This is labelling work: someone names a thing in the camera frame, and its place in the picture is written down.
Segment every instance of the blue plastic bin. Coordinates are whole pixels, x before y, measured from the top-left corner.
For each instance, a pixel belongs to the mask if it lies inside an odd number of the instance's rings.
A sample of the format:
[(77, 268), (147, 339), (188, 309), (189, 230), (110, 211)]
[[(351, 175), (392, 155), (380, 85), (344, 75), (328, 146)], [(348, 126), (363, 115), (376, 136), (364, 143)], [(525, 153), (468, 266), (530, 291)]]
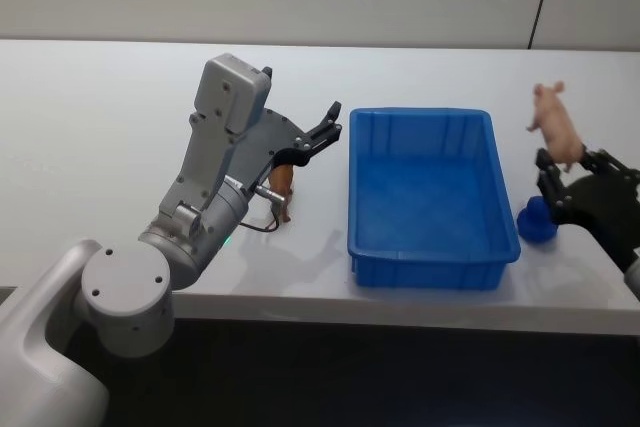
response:
[(490, 290), (520, 256), (486, 112), (357, 109), (349, 156), (359, 285)]

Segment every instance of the brown toy animal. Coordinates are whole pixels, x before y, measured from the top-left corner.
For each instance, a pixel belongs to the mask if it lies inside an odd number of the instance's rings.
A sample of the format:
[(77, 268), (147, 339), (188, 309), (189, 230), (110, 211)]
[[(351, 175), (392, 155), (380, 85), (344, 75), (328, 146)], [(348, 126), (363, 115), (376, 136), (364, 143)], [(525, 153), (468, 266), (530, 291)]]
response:
[(281, 165), (276, 167), (269, 174), (269, 186), (275, 193), (280, 194), (286, 200), (280, 209), (280, 221), (289, 222), (289, 203), (293, 195), (291, 183), (293, 182), (293, 165)]
[(569, 172), (575, 162), (580, 162), (584, 154), (584, 145), (567, 110), (558, 98), (557, 94), (563, 91), (562, 81), (556, 82), (552, 88), (536, 84), (533, 88), (533, 122), (527, 130), (533, 132), (540, 128), (549, 155), (556, 164), (566, 164), (565, 172)]

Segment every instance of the pink toy pig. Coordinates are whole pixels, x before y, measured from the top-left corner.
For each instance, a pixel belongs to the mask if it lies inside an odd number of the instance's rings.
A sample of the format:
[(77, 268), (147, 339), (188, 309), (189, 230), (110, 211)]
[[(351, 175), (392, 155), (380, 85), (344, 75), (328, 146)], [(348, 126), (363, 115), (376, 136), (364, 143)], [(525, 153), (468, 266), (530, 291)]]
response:
[(564, 91), (564, 82), (556, 82), (553, 88), (536, 84), (533, 88), (535, 111), (529, 132), (540, 128), (547, 144), (549, 155), (556, 164), (566, 164), (565, 172), (571, 170), (584, 154), (584, 145), (576, 133), (567, 110), (558, 98)]

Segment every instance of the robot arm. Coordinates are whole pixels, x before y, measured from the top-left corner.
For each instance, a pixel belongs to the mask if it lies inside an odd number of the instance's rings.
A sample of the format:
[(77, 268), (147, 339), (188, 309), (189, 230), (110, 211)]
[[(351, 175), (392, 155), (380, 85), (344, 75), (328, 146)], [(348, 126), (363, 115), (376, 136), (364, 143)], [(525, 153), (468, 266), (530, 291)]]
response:
[(580, 164), (591, 172), (565, 186), (545, 149), (536, 157), (538, 187), (556, 224), (584, 227), (625, 274), (640, 299), (640, 171), (626, 167), (604, 150), (585, 149)]
[(262, 186), (271, 170), (304, 166), (338, 140), (339, 103), (303, 132), (264, 110), (270, 88), (268, 67), (229, 54), (207, 62), (182, 168), (139, 241), (84, 241), (0, 306), (0, 425), (99, 425), (105, 387), (61, 353), (80, 320), (115, 355), (160, 348), (173, 332), (172, 289), (198, 279), (254, 194), (284, 202)]

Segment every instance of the blue object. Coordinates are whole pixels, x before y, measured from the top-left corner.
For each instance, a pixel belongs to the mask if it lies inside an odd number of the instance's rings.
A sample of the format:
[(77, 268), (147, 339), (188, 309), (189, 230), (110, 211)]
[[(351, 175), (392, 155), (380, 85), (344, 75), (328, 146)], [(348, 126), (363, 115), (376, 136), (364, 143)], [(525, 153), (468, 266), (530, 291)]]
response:
[(370, 287), (495, 289), (520, 244), (491, 117), (351, 112), (348, 248)]
[(531, 197), (518, 214), (518, 233), (527, 242), (541, 244), (553, 239), (558, 226), (551, 222), (549, 207), (541, 196)]

